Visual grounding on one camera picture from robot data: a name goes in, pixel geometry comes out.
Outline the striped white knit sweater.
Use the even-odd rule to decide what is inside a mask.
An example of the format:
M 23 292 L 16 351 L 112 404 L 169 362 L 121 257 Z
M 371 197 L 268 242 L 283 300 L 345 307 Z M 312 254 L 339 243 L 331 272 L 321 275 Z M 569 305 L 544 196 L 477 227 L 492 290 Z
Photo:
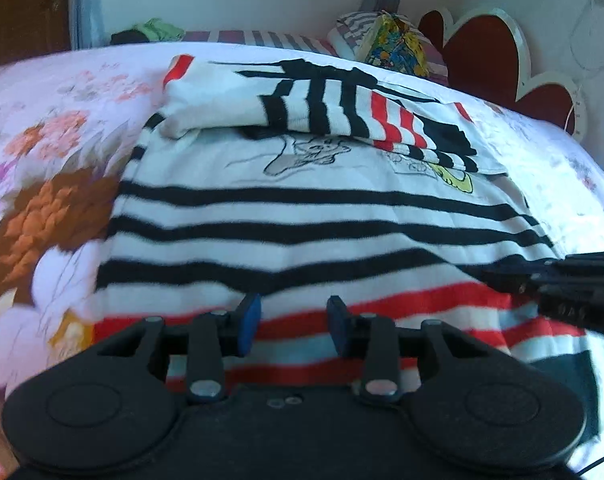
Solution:
M 262 300 L 232 382 L 346 382 L 326 302 L 403 327 L 438 318 L 566 382 L 602 432 L 596 344 L 469 266 L 559 248 L 484 141 L 480 117 L 358 68 L 179 55 L 120 180 L 94 303 L 105 338 Z

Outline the green and black clothes pile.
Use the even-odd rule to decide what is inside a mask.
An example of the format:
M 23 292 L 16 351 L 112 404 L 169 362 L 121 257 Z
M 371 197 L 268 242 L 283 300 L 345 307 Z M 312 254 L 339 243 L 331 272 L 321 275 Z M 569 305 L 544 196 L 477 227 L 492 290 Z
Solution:
M 186 32 L 161 18 L 151 18 L 144 23 L 138 23 L 130 29 L 116 32 L 111 36 L 111 46 L 122 44 L 147 44 L 148 42 L 175 42 L 185 38 Z

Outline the red heart-shaped headboard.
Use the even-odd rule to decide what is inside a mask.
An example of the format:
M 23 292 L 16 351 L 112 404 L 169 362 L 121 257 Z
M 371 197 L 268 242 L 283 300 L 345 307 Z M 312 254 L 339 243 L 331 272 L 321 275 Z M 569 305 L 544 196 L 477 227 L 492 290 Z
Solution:
M 584 140 L 588 116 L 581 88 L 563 73 L 532 72 L 528 40 L 506 11 L 485 6 L 453 18 L 447 9 L 435 9 L 424 14 L 419 30 L 442 55 L 451 88 Z

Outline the pink floral bed quilt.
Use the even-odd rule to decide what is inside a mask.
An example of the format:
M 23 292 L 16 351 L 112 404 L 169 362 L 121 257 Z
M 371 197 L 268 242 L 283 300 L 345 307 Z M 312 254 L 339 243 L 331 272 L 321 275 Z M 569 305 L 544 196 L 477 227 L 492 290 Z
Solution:
M 220 401 L 189 401 L 186 358 L 161 348 L 165 327 L 192 318 L 150 315 L 96 336 L 96 274 L 118 186 L 184 54 L 358 68 L 470 107 L 556 259 L 604 252 L 604 194 L 567 162 L 579 144 L 430 81 L 231 44 L 106 48 L 0 68 L 0 479 L 604 479 L 604 428 L 587 437 L 573 388 L 438 318 L 416 327 L 391 318 L 424 339 L 417 359 L 402 359 L 396 402 L 357 394 L 361 362 L 340 358 L 329 330 L 352 380 L 232 382 L 258 328 L 247 356 L 224 358 Z M 604 409 L 604 336 L 579 330 L 596 344 Z

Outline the colourful cartoon pillow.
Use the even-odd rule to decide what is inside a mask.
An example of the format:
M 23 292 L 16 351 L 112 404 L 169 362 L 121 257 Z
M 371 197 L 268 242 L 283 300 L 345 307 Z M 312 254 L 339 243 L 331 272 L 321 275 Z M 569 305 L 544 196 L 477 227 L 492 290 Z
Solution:
M 356 51 L 358 62 L 405 75 L 427 78 L 427 55 L 411 26 L 396 14 L 382 12 Z

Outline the striped bed sheet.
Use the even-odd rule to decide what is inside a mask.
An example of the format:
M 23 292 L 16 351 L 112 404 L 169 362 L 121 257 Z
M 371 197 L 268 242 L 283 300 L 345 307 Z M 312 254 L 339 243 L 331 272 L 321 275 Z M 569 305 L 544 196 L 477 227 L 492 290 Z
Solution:
M 269 30 L 196 30 L 186 32 L 183 41 L 219 42 L 220 44 L 247 44 L 248 46 L 315 52 L 337 56 L 337 52 L 326 39 L 311 38 L 289 32 Z

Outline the striped pillow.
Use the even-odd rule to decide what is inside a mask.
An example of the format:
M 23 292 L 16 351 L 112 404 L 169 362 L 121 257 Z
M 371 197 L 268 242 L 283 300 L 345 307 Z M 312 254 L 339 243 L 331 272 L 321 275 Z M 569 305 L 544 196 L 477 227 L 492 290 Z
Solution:
M 377 18 L 377 12 L 361 11 L 339 16 L 327 36 L 335 54 L 339 58 L 354 61 L 359 46 Z

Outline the pale blue left curtain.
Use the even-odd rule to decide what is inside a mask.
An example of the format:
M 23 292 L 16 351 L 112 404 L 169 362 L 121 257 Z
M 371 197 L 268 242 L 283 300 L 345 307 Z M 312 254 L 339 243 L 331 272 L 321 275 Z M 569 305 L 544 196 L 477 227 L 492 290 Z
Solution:
M 87 50 L 99 48 L 105 42 L 101 0 L 68 0 L 70 48 Z

